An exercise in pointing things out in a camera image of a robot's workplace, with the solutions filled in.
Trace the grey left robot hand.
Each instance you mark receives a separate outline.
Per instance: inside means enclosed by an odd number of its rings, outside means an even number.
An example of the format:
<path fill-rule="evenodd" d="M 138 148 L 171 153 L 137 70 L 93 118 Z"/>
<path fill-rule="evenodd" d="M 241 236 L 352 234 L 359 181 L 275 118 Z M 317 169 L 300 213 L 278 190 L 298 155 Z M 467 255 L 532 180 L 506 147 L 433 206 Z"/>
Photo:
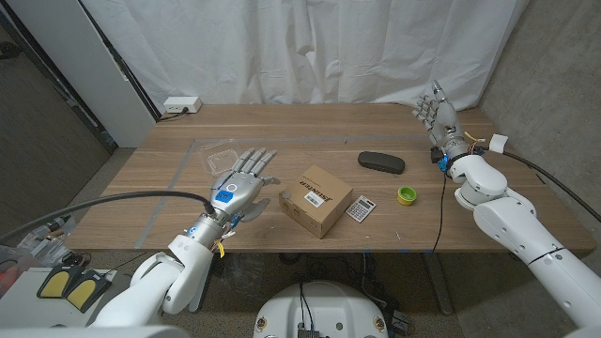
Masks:
<path fill-rule="evenodd" d="M 262 188 L 280 183 L 276 177 L 261 176 L 276 155 L 276 150 L 251 147 L 239 156 L 210 189 L 213 211 L 201 214 L 185 236 L 211 249 L 216 240 L 223 239 L 238 223 L 256 219 L 270 202 L 269 198 L 255 201 Z"/>

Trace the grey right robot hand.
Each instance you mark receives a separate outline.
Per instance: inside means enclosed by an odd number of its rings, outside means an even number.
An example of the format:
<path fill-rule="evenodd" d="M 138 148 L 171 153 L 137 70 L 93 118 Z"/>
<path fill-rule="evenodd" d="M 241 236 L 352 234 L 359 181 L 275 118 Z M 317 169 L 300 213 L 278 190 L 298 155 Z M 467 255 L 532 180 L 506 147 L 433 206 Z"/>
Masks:
<path fill-rule="evenodd" d="M 467 156 L 469 142 L 466 140 L 455 107 L 447 98 L 438 81 L 433 81 L 431 90 L 417 100 L 412 114 L 420 121 L 432 143 L 431 162 L 448 170 L 457 159 Z"/>

